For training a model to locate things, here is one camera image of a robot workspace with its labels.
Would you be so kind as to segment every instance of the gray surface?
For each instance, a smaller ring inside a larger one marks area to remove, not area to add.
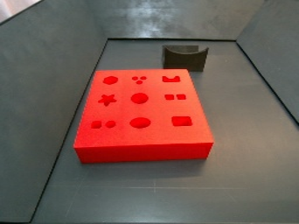
[[[163,45],[210,47],[204,72],[191,74],[210,158],[80,164],[83,101],[33,222],[298,222],[299,129],[236,43],[108,41],[97,68],[161,68]]]
[[[83,1],[0,26],[0,221],[29,221],[107,39]]]
[[[238,43],[299,122],[299,1],[268,0]]]
[[[87,0],[109,38],[236,39],[263,0]]]

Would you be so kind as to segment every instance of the star-shaped hole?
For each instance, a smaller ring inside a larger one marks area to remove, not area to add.
[[[116,102],[117,100],[115,99],[115,95],[113,94],[111,94],[111,95],[105,95],[105,94],[103,94],[101,95],[101,99],[97,101],[97,102],[103,102],[104,103],[104,105],[105,106],[108,106],[108,104],[111,103],[111,102]]]

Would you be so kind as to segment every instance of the red block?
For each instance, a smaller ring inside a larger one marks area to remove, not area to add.
[[[81,163],[207,158],[212,144],[187,70],[96,71],[73,144]]]

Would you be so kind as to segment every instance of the circular hole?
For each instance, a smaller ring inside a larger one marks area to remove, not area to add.
[[[116,122],[115,121],[108,121],[105,125],[107,125],[108,128],[113,128],[116,126]]]
[[[131,126],[136,129],[141,129],[149,126],[151,121],[144,117],[137,117],[129,122]]]
[[[148,96],[143,93],[133,94],[131,97],[131,101],[137,104],[145,103],[148,101]]]

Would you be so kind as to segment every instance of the square hole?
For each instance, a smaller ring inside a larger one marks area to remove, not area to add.
[[[185,100],[185,94],[177,94],[176,97],[177,100]]]
[[[92,124],[91,124],[92,129],[100,129],[100,127],[101,127],[101,121],[92,122]]]
[[[165,94],[165,95],[164,95],[164,99],[165,99],[167,101],[172,101],[172,100],[173,100],[173,95],[172,95],[172,94]]]

